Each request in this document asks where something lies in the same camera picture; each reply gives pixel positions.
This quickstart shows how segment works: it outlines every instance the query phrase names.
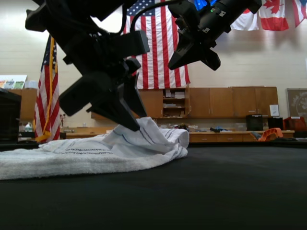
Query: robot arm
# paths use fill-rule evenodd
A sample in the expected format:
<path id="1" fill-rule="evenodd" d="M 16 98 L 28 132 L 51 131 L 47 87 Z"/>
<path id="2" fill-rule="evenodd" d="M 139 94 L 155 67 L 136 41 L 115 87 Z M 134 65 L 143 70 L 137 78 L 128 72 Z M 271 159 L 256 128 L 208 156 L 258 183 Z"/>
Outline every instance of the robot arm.
<path id="1" fill-rule="evenodd" d="M 48 32 L 66 53 L 66 64 L 74 64 L 82 77 L 59 98 L 67 115 L 73 115 L 87 104 L 95 112 L 131 130 L 139 130 L 131 111 L 146 116 L 136 82 L 135 73 L 141 66 L 131 56 L 150 51 L 144 31 L 135 31 L 134 24 L 143 9 L 134 17 L 130 33 L 111 34 L 99 28 L 91 19 L 104 20 L 115 9 L 123 7 L 123 25 L 126 9 L 136 0 L 34 0 L 39 7 L 27 10 L 26 29 Z M 201 60 L 216 70 L 220 60 L 210 48 L 230 24 L 249 8 L 253 13 L 261 0 L 219 0 L 212 7 L 197 11 L 187 0 L 161 2 L 154 7 L 169 5 L 179 26 L 179 44 L 169 62 L 169 68 Z"/>

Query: white towel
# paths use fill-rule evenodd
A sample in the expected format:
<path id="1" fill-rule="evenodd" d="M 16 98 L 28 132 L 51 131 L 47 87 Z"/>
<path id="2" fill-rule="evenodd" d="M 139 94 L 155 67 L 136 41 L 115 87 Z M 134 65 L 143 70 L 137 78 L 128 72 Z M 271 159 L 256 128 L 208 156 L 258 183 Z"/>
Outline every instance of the white towel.
<path id="1" fill-rule="evenodd" d="M 189 133 L 138 119 L 140 131 L 117 126 L 108 135 L 51 141 L 38 149 L 0 152 L 0 180 L 150 169 L 188 153 Z"/>

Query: flag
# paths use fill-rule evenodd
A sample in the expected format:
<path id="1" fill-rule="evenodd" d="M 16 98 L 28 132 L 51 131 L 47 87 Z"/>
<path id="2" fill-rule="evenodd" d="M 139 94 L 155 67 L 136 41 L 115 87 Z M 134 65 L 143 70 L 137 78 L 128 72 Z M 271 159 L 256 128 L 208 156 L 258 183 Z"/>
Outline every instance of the flag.
<path id="1" fill-rule="evenodd" d="M 246 9 L 230 27 L 235 30 L 258 30 L 257 18 L 257 14 Z"/>
<path id="2" fill-rule="evenodd" d="M 304 19 L 307 19 L 306 3 L 307 0 L 292 0 L 296 27 L 298 27 Z"/>
<path id="3" fill-rule="evenodd" d="M 163 1 L 165 0 L 139 0 L 127 9 L 124 33 L 129 32 L 130 24 L 139 10 Z M 138 18 L 135 29 L 146 32 L 150 48 L 149 53 L 136 57 L 142 66 L 138 70 L 139 89 L 177 88 L 190 83 L 187 66 L 175 70 L 170 70 L 167 66 L 178 44 L 177 25 L 168 7 L 147 11 Z"/>
<path id="4" fill-rule="evenodd" d="M 262 0 L 259 9 L 261 25 L 264 30 L 287 30 L 288 22 L 285 17 L 285 0 Z"/>
<path id="5" fill-rule="evenodd" d="M 209 1 L 211 5 L 215 4 L 217 0 L 211 0 Z M 207 2 L 205 0 L 194 0 L 194 4 L 196 6 L 196 9 L 200 11 L 203 7 L 207 5 Z"/>
<path id="6" fill-rule="evenodd" d="M 51 36 L 47 42 L 38 82 L 33 123 L 36 141 L 48 142 L 59 139 L 57 44 Z"/>

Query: framed poster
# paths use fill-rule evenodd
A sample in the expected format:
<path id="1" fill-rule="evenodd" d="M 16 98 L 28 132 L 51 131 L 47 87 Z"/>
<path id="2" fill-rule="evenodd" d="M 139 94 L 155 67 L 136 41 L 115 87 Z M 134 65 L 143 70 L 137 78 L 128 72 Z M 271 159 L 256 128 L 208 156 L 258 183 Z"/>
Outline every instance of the framed poster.
<path id="1" fill-rule="evenodd" d="M 0 88 L 21 90 L 26 79 L 27 75 L 0 75 Z"/>
<path id="2" fill-rule="evenodd" d="M 307 89 L 287 89 L 289 116 L 307 117 Z"/>

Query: wall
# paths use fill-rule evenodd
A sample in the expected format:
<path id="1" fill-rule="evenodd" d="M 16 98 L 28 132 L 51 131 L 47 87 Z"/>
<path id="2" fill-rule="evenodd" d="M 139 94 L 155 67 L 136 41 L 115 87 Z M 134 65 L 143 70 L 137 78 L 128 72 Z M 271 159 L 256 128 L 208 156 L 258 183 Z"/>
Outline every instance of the wall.
<path id="1" fill-rule="evenodd" d="M 28 80 L 39 80 L 43 55 L 48 39 L 48 32 L 27 31 L 24 27 L 26 9 L 35 10 L 37 5 L 31 0 L 1 0 L 0 1 L 0 75 L 26 74 Z M 121 26 L 121 9 L 110 15 L 101 27 L 111 32 L 117 32 Z M 80 73 L 73 66 L 67 66 L 63 58 L 65 53 L 58 46 L 59 90 L 64 92 L 76 80 Z M 80 127 L 83 122 L 87 126 L 104 126 L 104 123 L 91 119 L 85 110 L 87 106 L 74 116 L 65 120 L 64 125 Z"/>
<path id="2" fill-rule="evenodd" d="M 36 9 L 30 0 L 0 2 L 0 74 L 27 74 L 38 80 L 46 46 L 47 33 L 26 31 L 25 9 Z M 286 88 L 307 88 L 307 20 L 295 28 L 291 1 L 286 1 L 286 17 L 290 29 L 274 31 L 231 31 L 217 40 L 214 49 L 222 66 L 212 71 L 201 62 L 189 65 L 191 87 L 277 86 L 280 114 L 288 116 Z M 120 10 L 101 23 L 112 32 L 120 28 Z M 80 74 L 74 66 L 66 66 L 65 56 L 59 49 L 59 83 L 63 92 Z M 68 118 L 66 125 L 110 126 L 109 122 L 96 122 L 85 110 Z M 198 120 L 201 126 L 229 124 L 229 120 Z"/>

